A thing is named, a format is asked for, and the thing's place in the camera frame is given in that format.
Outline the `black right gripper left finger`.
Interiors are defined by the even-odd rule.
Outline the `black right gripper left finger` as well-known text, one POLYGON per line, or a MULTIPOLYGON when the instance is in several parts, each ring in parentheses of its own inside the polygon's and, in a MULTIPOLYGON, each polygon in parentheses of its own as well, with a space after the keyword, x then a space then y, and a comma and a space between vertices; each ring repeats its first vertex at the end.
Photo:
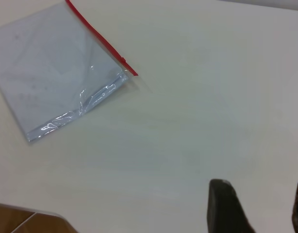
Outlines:
POLYGON ((253 233, 237 193, 227 180, 209 182, 207 226, 210 233, 253 233))

